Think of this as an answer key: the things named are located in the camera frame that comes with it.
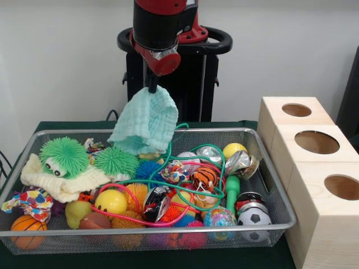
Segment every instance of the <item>wooden box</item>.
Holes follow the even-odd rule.
[[[271,160],[288,189],[295,163],[355,163],[359,155],[335,125],[277,125]]]
[[[334,122],[315,97],[263,97],[257,133],[268,153],[275,126],[285,124],[334,125]]]
[[[286,238],[297,268],[359,268],[359,163],[296,163]]]

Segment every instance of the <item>green table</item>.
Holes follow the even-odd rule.
[[[41,122],[37,131],[49,129],[112,129],[115,122]],[[190,123],[191,128],[247,127],[256,122]],[[0,268],[295,268],[283,236],[272,248],[201,249],[14,256],[0,244]]]

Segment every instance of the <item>green spiky ball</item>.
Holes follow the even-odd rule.
[[[139,160],[132,154],[126,153],[116,147],[108,147],[102,151],[95,161],[95,167],[101,169],[106,175],[116,176],[119,173],[135,177]]]
[[[39,156],[44,171],[53,174],[53,171],[46,167],[46,161],[51,157],[66,171],[63,178],[75,178],[89,166],[86,149],[77,140],[68,137],[51,140],[40,151]]]

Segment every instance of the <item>wire mesh basket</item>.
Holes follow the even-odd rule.
[[[87,138],[102,141],[106,146],[112,130],[56,130],[34,134],[19,162],[4,185],[0,204],[21,191],[20,173],[30,154],[39,154],[49,140],[69,137],[84,143]],[[243,144],[250,155],[260,160],[258,171],[250,180],[241,179],[241,192],[257,192],[266,201],[271,225],[202,227],[202,228],[146,228],[71,230],[65,216],[52,217],[47,231],[10,231],[12,223],[21,215],[0,212],[0,238],[13,254],[55,254],[84,252],[149,251],[160,249],[273,247],[284,231],[296,222],[293,208],[278,179],[270,158],[257,133],[247,128],[211,128],[177,130],[173,136],[172,155],[189,151],[205,143],[223,149],[227,144]],[[20,238],[29,245],[19,248]]]

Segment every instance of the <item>orange basketball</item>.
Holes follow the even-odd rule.
[[[191,180],[196,189],[201,186],[202,189],[213,191],[214,187],[218,183],[217,175],[215,171],[208,167],[199,167],[191,174]]]
[[[47,230],[46,223],[40,222],[30,215],[19,217],[11,225],[12,231],[44,231]],[[18,236],[12,237],[14,244],[25,251],[37,248],[44,240],[43,236]]]

